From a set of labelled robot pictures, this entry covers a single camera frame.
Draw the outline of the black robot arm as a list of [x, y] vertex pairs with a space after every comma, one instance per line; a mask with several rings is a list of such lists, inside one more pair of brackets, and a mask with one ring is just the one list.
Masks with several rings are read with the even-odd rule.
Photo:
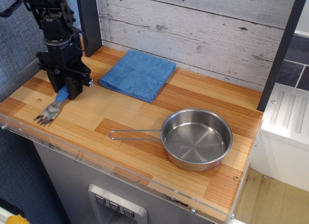
[[73, 100], [91, 87], [91, 70], [82, 62], [83, 52], [79, 35], [81, 30], [73, 26], [74, 11], [66, 0], [14, 0], [14, 3], [0, 13], [9, 17], [21, 5], [32, 12], [39, 28], [43, 31], [43, 42], [47, 52], [38, 52], [39, 67], [47, 72], [49, 81], [57, 93], [56, 102], [67, 98]]

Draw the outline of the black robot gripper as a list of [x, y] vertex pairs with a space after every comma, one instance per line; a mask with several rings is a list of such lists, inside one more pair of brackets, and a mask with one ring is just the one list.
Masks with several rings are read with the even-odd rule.
[[69, 99], [74, 100], [82, 93], [83, 85], [91, 87], [90, 68], [82, 62], [80, 45], [70, 42], [66, 46], [48, 46], [47, 52], [38, 52], [39, 67], [47, 72], [48, 79], [56, 93], [67, 87]]

